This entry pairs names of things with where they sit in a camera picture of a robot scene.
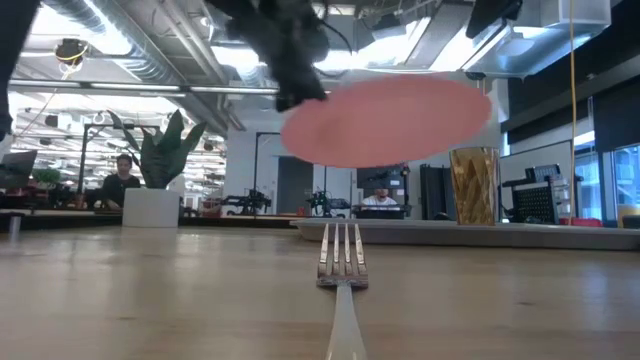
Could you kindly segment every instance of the red object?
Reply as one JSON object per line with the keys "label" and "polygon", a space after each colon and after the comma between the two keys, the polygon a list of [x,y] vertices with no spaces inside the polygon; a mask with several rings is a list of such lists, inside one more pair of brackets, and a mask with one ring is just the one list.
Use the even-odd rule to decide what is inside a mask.
{"label": "red object", "polygon": [[282,128],[298,158],[359,168],[426,159],[471,139],[491,116],[479,89],[435,76],[397,75],[299,106]]}
{"label": "red object", "polygon": [[[569,225],[569,219],[560,219],[560,225]],[[598,219],[573,218],[573,226],[602,227],[602,221]]]}

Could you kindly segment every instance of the man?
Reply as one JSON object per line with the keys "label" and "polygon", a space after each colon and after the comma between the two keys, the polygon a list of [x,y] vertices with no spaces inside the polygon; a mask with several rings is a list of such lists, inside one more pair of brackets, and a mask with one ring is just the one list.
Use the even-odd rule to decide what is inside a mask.
{"label": "man", "polygon": [[399,210],[397,207],[388,207],[389,205],[398,205],[398,203],[389,197],[389,190],[376,189],[375,195],[362,200],[362,205],[373,205],[364,207],[363,210]]}
{"label": "man", "polygon": [[107,206],[111,210],[120,210],[124,206],[124,192],[128,188],[139,188],[140,180],[130,174],[133,159],[129,155],[122,154],[116,159],[118,173],[111,174],[104,179],[102,194]]}

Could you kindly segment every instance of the white planter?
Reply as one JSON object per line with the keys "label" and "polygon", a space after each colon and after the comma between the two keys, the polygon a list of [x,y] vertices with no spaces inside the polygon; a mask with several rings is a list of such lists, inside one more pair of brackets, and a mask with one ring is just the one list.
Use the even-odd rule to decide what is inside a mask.
{"label": "white planter", "polygon": [[163,189],[127,189],[122,226],[175,228],[178,226],[180,195]]}

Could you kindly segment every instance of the fork tines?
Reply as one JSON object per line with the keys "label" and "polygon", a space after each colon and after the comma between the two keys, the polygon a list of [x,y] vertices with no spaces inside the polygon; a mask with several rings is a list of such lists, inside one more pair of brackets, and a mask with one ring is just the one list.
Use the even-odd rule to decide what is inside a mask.
{"label": "fork tines", "polygon": [[322,247],[320,249],[320,261],[318,262],[318,286],[337,286],[341,282],[347,282],[352,287],[367,287],[369,277],[367,264],[364,260],[364,249],[360,228],[355,224],[355,256],[351,251],[349,240],[349,224],[344,225],[344,251],[340,246],[340,224],[336,224],[333,238],[333,251],[329,252],[329,224],[324,227]]}

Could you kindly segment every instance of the green plant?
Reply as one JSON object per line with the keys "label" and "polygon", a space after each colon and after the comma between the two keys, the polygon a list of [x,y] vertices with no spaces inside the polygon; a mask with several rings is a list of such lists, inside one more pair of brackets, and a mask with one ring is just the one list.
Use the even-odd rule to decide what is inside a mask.
{"label": "green plant", "polygon": [[31,175],[40,184],[52,186],[60,182],[60,171],[56,169],[33,169]]}
{"label": "green plant", "polygon": [[144,138],[142,145],[138,145],[118,115],[111,111],[108,112],[114,127],[122,129],[131,147],[140,153],[140,160],[138,160],[136,155],[128,149],[133,162],[140,168],[144,182],[148,188],[152,189],[165,189],[171,180],[182,173],[187,164],[187,155],[198,145],[206,128],[205,123],[200,123],[194,126],[187,137],[182,140],[184,123],[180,111],[176,111],[171,115],[164,134],[157,130],[155,135],[151,135],[142,129]]}

